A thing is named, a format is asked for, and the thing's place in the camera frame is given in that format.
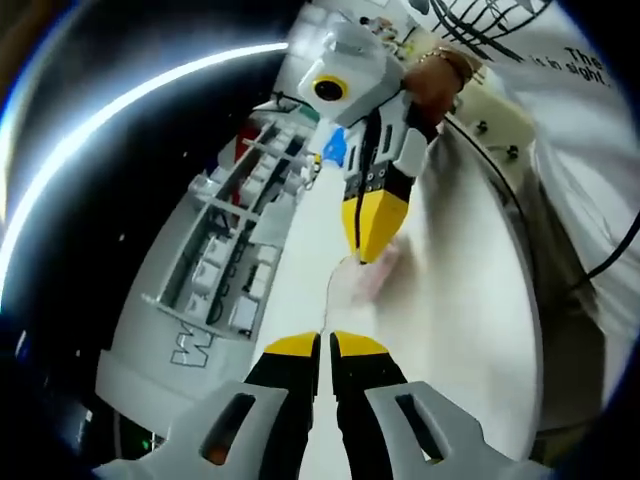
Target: wrist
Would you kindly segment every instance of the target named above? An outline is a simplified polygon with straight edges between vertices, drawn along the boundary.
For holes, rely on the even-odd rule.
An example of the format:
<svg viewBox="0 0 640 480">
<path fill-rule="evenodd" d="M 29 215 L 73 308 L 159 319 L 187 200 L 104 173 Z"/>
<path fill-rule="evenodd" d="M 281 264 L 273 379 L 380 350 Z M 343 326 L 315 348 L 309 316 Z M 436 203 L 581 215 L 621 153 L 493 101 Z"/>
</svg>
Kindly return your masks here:
<svg viewBox="0 0 640 480">
<path fill-rule="evenodd" d="M 448 48 L 438 47 L 429 53 L 423 55 L 419 63 L 424 62 L 439 62 L 441 64 L 447 64 L 448 70 L 453 74 L 455 81 L 459 84 L 458 91 L 461 91 L 464 86 L 471 80 L 474 74 L 474 69 L 470 63 L 455 50 Z"/>
</svg>

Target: shelf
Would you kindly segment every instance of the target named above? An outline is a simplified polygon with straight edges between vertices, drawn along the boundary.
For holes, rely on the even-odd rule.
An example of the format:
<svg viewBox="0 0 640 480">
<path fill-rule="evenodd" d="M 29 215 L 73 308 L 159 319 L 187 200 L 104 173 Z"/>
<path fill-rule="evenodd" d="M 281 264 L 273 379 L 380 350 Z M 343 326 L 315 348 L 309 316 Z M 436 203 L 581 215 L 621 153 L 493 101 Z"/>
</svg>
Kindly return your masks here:
<svg viewBox="0 0 640 480">
<path fill-rule="evenodd" d="M 293 126 L 271 121 L 262 128 L 255 140 L 245 141 L 249 148 L 234 164 L 215 194 L 196 198 L 196 195 L 187 192 L 187 195 L 194 197 L 193 203 L 197 211 L 196 219 L 185 232 L 180 248 L 168 266 L 160 292 L 155 299 L 145 296 L 147 301 L 164 313 L 195 327 L 207 329 L 225 338 L 246 340 L 246 336 L 240 334 L 230 325 L 234 305 L 241 296 L 246 296 L 257 302 L 257 310 L 249 336 L 255 341 L 282 254 L 282 245 L 275 247 L 277 253 L 274 255 L 268 279 L 264 280 L 263 298 L 255 298 L 244 290 L 251 279 L 252 267 L 260 263 L 257 258 L 258 244 L 250 241 L 251 234 L 261 220 L 260 213 L 265 205 L 275 198 L 279 190 L 282 189 L 280 184 L 284 182 L 283 173 L 292 168 L 294 163 L 301 161 L 286 153 L 288 149 L 292 148 L 298 137 L 297 130 Z M 275 141 L 279 142 L 277 145 L 282 149 L 274 149 L 271 146 Z M 271 162 L 273 168 L 270 171 L 262 173 L 262 178 L 265 180 L 259 186 L 254 187 L 255 198 L 246 207 L 232 204 L 229 201 L 231 195 L 239 190 L 241 182 L 251 177 L 253 170 L 267 154 L 274 157 L 276 162 L 275 164 Z M 219 215 L 226 219 L 224 226 L 218 222 Z M 202 299 L 199 300 L 199 311 L 203 315 L 192 317 L 184 312 L 191 296 L 198 291 L 198 289 L 194 291 L 191 280 L 212 236 L 226 239 L 227 251 L 218 267 L 219 270 L 216 272 L 215 278 L 214 273 L 210 273 L 211 288 L 208 293 L 201 295 Z M 232 267 L 237 269 L 233 278 L 229 277 Z"/>
<path fill-rule="evenodd" d="M 268 204 L 261 215 L 261 221 L 253 230 L 250 241 L 259 245 L 283 248 L 294 213 L 295 205 L 286 205 L 282 200 Z"/>
<path fill-rule="evenodd" d="M 275 122 L 266 125 L 260 132 L 260 135 L 255 139 L 255 142 L 268 141 L 270 135 L 275 132 L 274 126 Z M 260 150 L 249 147 L 249 149 L 244 152 L 244 155 L 235 163 L 226 181 L 220 186 L 215 198 L 223 201 L 225 198 L 228 198 L 233 193 L 233 190 L 240 184 L 240 181 L 251 174 L 261 156 L 262 152 Z"/>
</svg>

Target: yellow camera ring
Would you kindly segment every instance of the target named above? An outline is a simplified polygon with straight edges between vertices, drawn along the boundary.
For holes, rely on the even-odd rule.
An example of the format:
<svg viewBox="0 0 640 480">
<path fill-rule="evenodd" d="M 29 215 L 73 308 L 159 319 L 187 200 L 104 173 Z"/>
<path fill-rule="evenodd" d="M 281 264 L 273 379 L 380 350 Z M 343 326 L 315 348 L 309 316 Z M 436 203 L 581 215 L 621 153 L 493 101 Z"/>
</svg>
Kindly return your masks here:
<svg viewBox="0 0 640 480">
<path fill-rule="evenodd" d="M 336 102 L 347 96 L 347 84 L 333 75 L 321 75 L 313 81 L 313 91 L 325 102 Z"/>
</svg>

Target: human hand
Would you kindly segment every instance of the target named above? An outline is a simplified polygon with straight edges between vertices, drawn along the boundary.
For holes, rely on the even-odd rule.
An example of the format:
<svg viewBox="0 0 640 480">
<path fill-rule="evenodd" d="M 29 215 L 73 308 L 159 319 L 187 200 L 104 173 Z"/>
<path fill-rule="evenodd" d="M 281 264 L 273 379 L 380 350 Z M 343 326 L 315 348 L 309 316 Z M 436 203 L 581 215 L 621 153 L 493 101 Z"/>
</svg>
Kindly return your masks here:
<svg viewBox="0 0 640 480">
<path fill-rule="evenodd" d="M 433 55 L 406 73 L 404 87 L 413 94 L 427 125 L 435 127 L 451 110 L 461 81 L 447 60 Z"/>
</svg>

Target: wire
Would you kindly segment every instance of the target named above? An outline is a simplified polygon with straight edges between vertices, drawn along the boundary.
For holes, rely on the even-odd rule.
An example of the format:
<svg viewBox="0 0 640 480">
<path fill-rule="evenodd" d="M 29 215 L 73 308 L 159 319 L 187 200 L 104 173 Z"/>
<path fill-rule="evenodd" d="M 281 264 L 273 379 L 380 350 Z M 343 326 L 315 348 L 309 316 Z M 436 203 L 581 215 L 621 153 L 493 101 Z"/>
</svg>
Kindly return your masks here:
<svg viewBox="0 0 640 480">
<path fill-rule="evenodd" d="M 407 40 L 409 40 L 409 37 L 411 36 L 411 34 L 412 34 L 413 32 L 415 32 L 415 31 L 416 31 L 416 29 L 417 29 L 417 28 L 418 28 L 418 27 L 411 27 L 411 30 L 409 30 L 409 33 L 407 33 L 407 34 L 404 36 L 404 39 L 400 42 L 400 46 L 403 46 L 403 45 L 407 42 Z"/>
<path fill-rule="evenodd" d="M 447 123 L 449 123 L 449 125 L 455 128 L 456 131 L 467 140 L 467 142 L 469 142 L 469 144 L 476 150 L 476 152 L 480 154 L 480 156 L 485 160 L 485 162 L 487 162 L 487 164 L 495 172 L 498 178 L 500 178 L 500 181 L 503 183 L 507 192 L 509 192 L 509 197 L 511 197 L 513 204 L 516 206 L 516 209 L 518 210 L 518 215 L 520 216 L 520 220 L 522 221 L 522 228 L 524 230 L 524 235 L 525 237 L 527 237 L 527 244 L 529 246 L 529 256 L 531 258 L 531 282 L 533 283 L 534 291 L 537 291 L 538 273 L 537 273 L 535 252 L 533 250 L 533 242 L 531 240 L 531 234 L 529 230 L 529 222 L 527 220 L 527 217 L 524 214 L 522 205 L 520 205 L 520 202 L 518 201 L 518 197 L 516 197 L 516 194 L 511 188 L 511 185 L 509 185 L 509 182 L 507 181 L 503 173 L 500 171 L 498 166 L 491 159 L 491 157 L 487 155 L 487 153 L 482 148 L 480 148 L 477 141 L 474 138 L 472 138 L 467 132 L 462 130 L 458 125 L 456 125 L 449 117 L 445 117 L 445 120 L 447 121 Z"/>
<path fill-rule="evenodd" d="M 569 287 L 567 291 L 562 295 L 562 297 L 566 297 L 571 292 L 580 288 L 589 280 L 593 280 L 595 277 L 597 277 L 602 272 L 604 272 L 607 268 L 613 265 L 624 253 L 624 251 L 627 248 L 629 248 L 629 245 L 631 245 L 631 242 L 633 241 L 635 236 L 638 234 L 638 230 L 640 230 L 640 211 L 636 214 L 636 218 L 633 220 L 633 223 L 629 227 L 629 230 L 627 230 L 627 233 L 625 234 L 622 241 L 615 248 L 615 250 L 611 252 L 611 255 L 609 255 L 600 265 L 593 268 L 589 273 L 586 273 L 584 277 L 582 277 L 580 280 L 574 283 L 571 287 Z"/>
<path fill-rule="evenodd" d="M 327 282 L 326 300 L 324 302 L 324 314 L 322 315 L 322 328 L 320 329 L 320 336 L 322 336 L 327 330 L 327 315 L 329 314 L 329 288 L 331 288 L 331 281 L 333 280 L 333 276 L 338 271 L 338 268 L 340 268 L 340 265 L 342 265 L 344 261 L 347 260 L 350 256 L 351 255 L 347 255 L 342 260 L 340 260 L 338 265 L 335 266 L 335 268 L 331 272 L 331 275 L 329 276 L 329 281 Z"/>
<path fill-rule="evenodd" d="M 292 96 L 290 96 L 290 95 L 287 95 L 286 93 L 284 93 L 284 92 L 282 92 L 282 91 L 279 91 L 279 90 L 275 90 L 275 91 L 273 92 L 273 95 L 275 95 L 275 97 L 276 97 L 276 102 L 277 102 L 277 103 L 279 103 L 279 102 L 280 102 L 280 99 L 281 99 L 281 98 L 286 98 L 287 100 L 291 100 L 292 102 L 299 103 L 300 105 L 304 105 L 304 106 L 306 106 L 306 107 L 313 108 L 313 107 L 311 106 L 311 104 L 310 104 L 310 103 L 305 102 L 304 100 L 300 100 L 299 98 L 296 98 L 296 97 L 292 97 Z"/>
<path fill-rule="evenodd" d="M 513 203 L 515 204 L 516 208 L 518 209 L 518 214 L 520 215 L 520 217 L 522 219 L 522 225 L 523 225 L 523 228 L 524 228 L 524 231 L 525 231 L 525 236 L 527 237 L 527 242 L 529 243 L 529 255 L 531 256 L 531 264 L 532 264 L 532 266 L 531 266 L 531 278 L 532 278 L 532 282 L 533 282 L 533 286 L 534 286 L 534 290 L 535 290 L 536 289 L 536 285 L 537 285 L 537 283 L 536 283 L 536 281 L 537 281 L 537 278 L 536 278 L 537 273 L 536 273 L 536 262 L 535 262 L 535 257 L 534 257 L 533 243 L 531 241 L 531 235 L 529 234 L 529 232 L 530 232 L 529 225 L 528 225 L 527 219 L 526 219 L 526 217 L 524 215 L 524 210 L 522 209 L 520 203 L 518 202 L 518 199 L 516 198 L 515 192 L 510 187 L 510 185 L 507 183 L 507 179 L 504 177 L 504 175 L 502 174 L 502 172 L 500 171 L 498 166 L 495 164 L 495 162 L 478 146 L 476 141 L 471 136 L 469 136 L 469 134 L 467 134 L 464 130 L 462 130 L 458 125 L 453 123 L 453 121 L 451 121 L 450 118 L 445 117 L 445 120 L 447 120 L 449 125 L 451 125 L 453 128 L 455 128 L 458 131 L 458 133 L 460 133 L 463 137 L 465 137 L 467 139 L 467 141 L 473 146 L 473 148 L 482 156 L 482 158 L 484 158 L 486 160 L 486 162 L 493 169 L 493 171 L 498 175 L 498 177 L 500 178 L 500 180 L 502 181 L 502 183 L 506 187 L 507 191 L 509 192 L 509 196 L 513 200 Z M 633 239 L 636 237 L 636 235 L 638 234 L 639 230 L 640 230 L 640 211 L 638 211 L 638 213 L 636 214 L 636 218 L 633 220 L 633 223 L 629 227 L 629 230 L 627 230 L 627 233 L 623 237 L 622 241 L 613 250 L 613 252 L 611 252 L 611 254 L 602 263 L 600 263 L 598 266 L 596 266 L 593 269 L 591 269 L 588 273 L 585 273 L 583 277 L 581 277 L 580 279 L 578 279 L 578 281 L 576 281 L 576 283 L 574 283 L 567 290 L 565 290 L 563 293 L 561 293 L 558 296 L 558 299 L 556 300 L 556 302 L 554 302 L 554 305 L 558 305 L 558 303 L 563 301 L 563 300 L 565 300 L 569 296 L 569 294 L 571 294 L 571 292 L 573 292 L 574 290 L 577 290 L 578 288 L 582 287 L 584 284 L 586 284 L 589 281 L 593 280 L 595 277 L 597 277 L 602 272 L 604 272 L 609 267 L 611 267 L 611 265 L 613 265 L 622 256 L 624 251 L 627 248 L 629 248 L 629 245 L 631 245 L 631 242 L 633 242 Z"/>
</svg>

